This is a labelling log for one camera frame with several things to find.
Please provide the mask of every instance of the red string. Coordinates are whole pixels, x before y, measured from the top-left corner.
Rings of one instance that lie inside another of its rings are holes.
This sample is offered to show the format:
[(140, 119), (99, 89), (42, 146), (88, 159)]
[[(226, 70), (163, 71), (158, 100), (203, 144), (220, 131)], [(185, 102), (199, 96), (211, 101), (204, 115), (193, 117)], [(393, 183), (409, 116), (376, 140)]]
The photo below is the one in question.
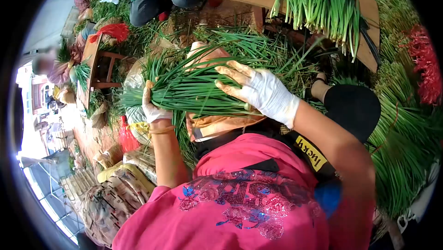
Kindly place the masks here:
[(94, 43), (97, 41), (101, 34), (110, 35), (117, 39), (117, 42), (122, 42), (128, 38), (129, 28), (125, 23), (109, 24), (103, 26), (95, 35), (92, 35), (90, 42)]
[(126, 116), (122, 115), (120, 119), (121, 119), (121, 126), (120, 126), (119, 135), (120, 135), (121, 147), (123, 148), (123, 153), (136, 150), (137, 148), (140, 147), (140, 143), (134, 137), (131, 130), (129, 130), (128, 124), (126, 123)]
[(409, 43), (400, 47), (408, 48), (407, 52), (416, 64), (414, 72), (421, 73), (422, 81), (418, 88), (421, 103), (439, 105), (442, 102), (443, 79), (428, 32), (423, 26), (415, 25), (407, 37)]

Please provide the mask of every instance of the bracelet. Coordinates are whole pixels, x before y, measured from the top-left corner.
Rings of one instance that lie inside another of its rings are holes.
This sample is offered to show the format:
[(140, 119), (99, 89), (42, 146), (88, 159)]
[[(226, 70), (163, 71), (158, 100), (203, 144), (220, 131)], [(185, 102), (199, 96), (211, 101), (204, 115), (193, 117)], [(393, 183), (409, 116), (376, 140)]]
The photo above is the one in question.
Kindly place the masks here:
[(149, 134), (158, 135), (158, 134), (161, 134), (161, 133), (167, 133), (169, 131), (173, 131), (174, 129), (175, 129), (174, 125), (166, 127), (166, 128), (163, 128), (163, 129), (157, 129), (157, 130), (149, 129)]

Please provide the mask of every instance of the yellow label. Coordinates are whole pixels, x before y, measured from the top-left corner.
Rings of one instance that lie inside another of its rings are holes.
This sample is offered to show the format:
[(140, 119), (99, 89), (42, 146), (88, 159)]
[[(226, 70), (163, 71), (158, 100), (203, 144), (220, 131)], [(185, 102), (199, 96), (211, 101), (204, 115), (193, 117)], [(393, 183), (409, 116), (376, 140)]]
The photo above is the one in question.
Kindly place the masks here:
[(308, 155), (315, 172), (318, 172), (318, 170), (320, 170), (327, 162), (327, 159), (302, 136), (297, 137), (296, 143), (300, 149), (302, 149), (302, 151)]

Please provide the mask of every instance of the white glove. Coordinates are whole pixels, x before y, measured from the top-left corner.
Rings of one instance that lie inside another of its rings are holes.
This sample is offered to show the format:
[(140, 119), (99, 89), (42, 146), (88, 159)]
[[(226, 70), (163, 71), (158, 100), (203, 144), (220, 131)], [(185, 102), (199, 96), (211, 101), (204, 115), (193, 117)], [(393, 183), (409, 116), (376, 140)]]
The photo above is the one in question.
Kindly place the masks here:
[(166, 118), (172, 119), (170, 110), (159, 109), (151, 103), (151, 88), (154, 86), (152, 81), (146, 81), (146, 87), (143, 90), (142, 109), (146, 115), (146, 122), (152, 123), (156, 119)]
[(285, 124), (289, 129), (294, 127), (300, 99), (290, 93), (284, 84), (269, 70), (254, 70), (236, 61), (228, 61), (225, 66), (217, 66), (220, 74), (225, 74), (241, 84), (241, 89), (215, 81), (215, 85), (226, 94), (251, 104), (263, 115)]

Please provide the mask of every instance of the sandal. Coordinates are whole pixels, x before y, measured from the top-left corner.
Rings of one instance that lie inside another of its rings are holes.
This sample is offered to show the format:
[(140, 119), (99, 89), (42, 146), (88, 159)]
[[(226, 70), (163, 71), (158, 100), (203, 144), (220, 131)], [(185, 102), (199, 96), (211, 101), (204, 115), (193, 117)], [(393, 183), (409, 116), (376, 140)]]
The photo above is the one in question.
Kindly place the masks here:
[[(326, 84), (326, 81), (325, 81), (325, 80), (323, 80), (322, 78), (316, 77), (316, 78), (314, 79), (314, 81), (312, 82), (312, 85), (314, 85), (314, 83), (315, 83), (316, 81), (322, 81), (324, 84)], [(305, 90), (305, 97), (304, 97), (304, 100), (305, 100), (306, 102), (308, 102), (308, 101), (313, 101), (314, 99), (318, 100), (317, 98), (315, 98), (315, 97), (312, 95), (312, 93), (311, 93), (311, 89), (312, 89), (312, 86), (311, 86), (310, 88), (308, 88), (308, 89)]]

